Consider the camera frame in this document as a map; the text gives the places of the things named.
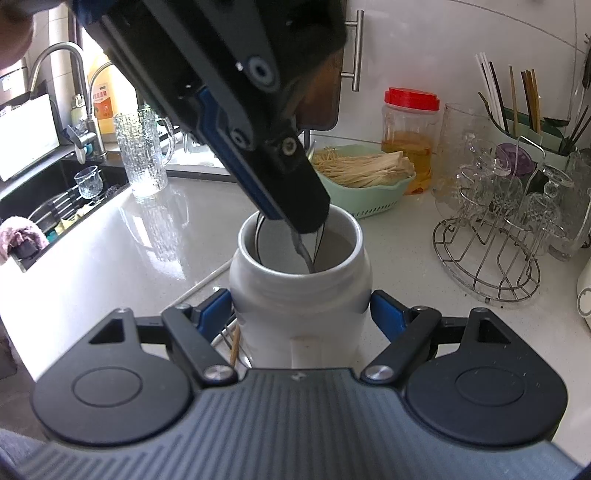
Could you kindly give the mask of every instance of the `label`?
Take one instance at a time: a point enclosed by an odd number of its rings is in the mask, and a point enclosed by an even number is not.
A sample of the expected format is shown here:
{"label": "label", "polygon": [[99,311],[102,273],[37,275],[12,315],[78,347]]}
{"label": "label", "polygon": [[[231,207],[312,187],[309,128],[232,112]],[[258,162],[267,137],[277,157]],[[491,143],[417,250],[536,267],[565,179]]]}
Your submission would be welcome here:
{"label": "label", "polygon": [[2,91],[6,92],[7,90],[10,90],[12,88],[12,75],[6,75],[5,77],[2,78]]}
{"label": "label", "polygon": [[111,104],[111,95],[106,83],[97,85],[92,94],[92,103],[95,107],[95,117],[98,120],[107,120],[113,118],[113,106]]}

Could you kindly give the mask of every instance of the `white jar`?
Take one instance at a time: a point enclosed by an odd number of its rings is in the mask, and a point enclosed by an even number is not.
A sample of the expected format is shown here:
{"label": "white jar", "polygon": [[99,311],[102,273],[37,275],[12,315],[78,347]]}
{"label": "white jar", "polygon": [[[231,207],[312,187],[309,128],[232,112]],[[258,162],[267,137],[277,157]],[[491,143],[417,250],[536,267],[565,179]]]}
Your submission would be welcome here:
{"label": "white jar", "polygon": [[[335,258],[338,265],[333,268],[294,275],[270,270],[254,260],[256,217],[252,215],[242,225],[230,267],[232,301],[253,365],[348,367],[372,289],[361,227],[350,214],[331,205],[325,232],[338,233],[350,248],[340,249],[343,258]],[[330,242],[325,236],[320,249],[330,249]]]}

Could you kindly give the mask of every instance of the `sink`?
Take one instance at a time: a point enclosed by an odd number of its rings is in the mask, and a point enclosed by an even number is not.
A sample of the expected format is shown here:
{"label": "sink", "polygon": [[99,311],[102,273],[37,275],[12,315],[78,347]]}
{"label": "sink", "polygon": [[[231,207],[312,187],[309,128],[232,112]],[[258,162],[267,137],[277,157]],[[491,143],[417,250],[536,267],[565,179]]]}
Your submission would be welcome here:
{"label": "sink", "polygon": [[[71,192],[69,198],[71,198],[71,201],[75,201],[75,204],[72,205],[72,213],[74,213],[83,204],[89,202],[89,200],[79,197],[77,189],[72,189],[72,187],[76,187],[74,175],[91,165],[97,165],[99,167],[103,179],[103,192],[111,186],[124,186],[127,184],[127,176],[125,175],[125,170],[123,168],[113,168],[92,161],[87,161],[84,165],[80,165],[71,153],[72,149],[65,148],[65,150],[65,156],[63,154],[54,155],[54,158],[48,156],[12,181],[6,183],[0,182],[0,219],[6,219],[11,216],[28,218],[29,215],[31,215],[43,203],[69,189]],[[91,215],[93,211],[100,208],[109,200],[110,198],[103,199],[93,210],[88,212],[84,218]],[[55,232],[53,232],[53,227],[51,225],[49,228],[51,228],[51,234],[48,231],[47,235],[51,242],[50,246],[43,251],[34,254],[32,257],[20,260],[20,265],[23,270],[29,269],[39,257],[47,252],[53,244],[59,241],[60,238],[67,235],[69,231],[68,229],[58,237]]]}
{"label": "sink", "polygon": [[101,169],[105,183],[103,191],[115,184],[127,184],[127,177],[122,169],[102,166],[92,161],[80,165],[69,154],[35,173],[17,188],[11,189],[10,193],[4,196],[0,193],[0,218],[6,219],[14,215],[29,217],[43,202],[75,186],[74,175],[90,165],[98,165]]}

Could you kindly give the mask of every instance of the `appliance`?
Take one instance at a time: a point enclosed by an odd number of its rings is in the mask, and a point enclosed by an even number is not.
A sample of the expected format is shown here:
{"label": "appliance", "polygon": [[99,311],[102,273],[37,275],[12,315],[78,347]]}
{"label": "appliance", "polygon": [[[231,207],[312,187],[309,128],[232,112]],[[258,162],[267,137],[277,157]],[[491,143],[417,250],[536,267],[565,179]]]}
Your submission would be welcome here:
{"label": "appliance", "polygon": [[7,181],[59,146],[49,95],[0,116],[0,179]]}
{"label": "appliance", "polygon": [[27,91],[27,62],[22,59],[14,65],[0,69],[0,111],[1,105],[15,99]]}

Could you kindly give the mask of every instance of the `white countertop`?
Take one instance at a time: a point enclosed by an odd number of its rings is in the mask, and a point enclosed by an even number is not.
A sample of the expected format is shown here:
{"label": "white countertop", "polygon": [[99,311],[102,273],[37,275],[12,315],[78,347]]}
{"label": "white countertop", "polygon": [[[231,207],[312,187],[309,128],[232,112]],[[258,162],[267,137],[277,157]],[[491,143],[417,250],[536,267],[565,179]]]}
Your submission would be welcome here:
{"label": "white countertop", "polygon": [[[170,179],[155,200],[129,190],[92,213],[23,273],[0,267],[0,317],[33,378],[38,378],[107,312],[131,307],[154,315],[227,261],[241,223],[254,207],[238,186]],[[482,302],[446,274],[431,237],[440,220],[429,194],[404,197],[389,212],[361,220],[374,288],[402,303],[445,316],[467,316]],[[564,379],[569,405],[554,441],[580,463],[591,462],[591,332],[576,313],[576,280],[588,251],[562,263],[540,259],[533,299],[491,306]],[[227,275],[217,285],[227,286]],[[193,304],[210,288],[190,299]],[[388,341],[368,322],[359,362]]]}

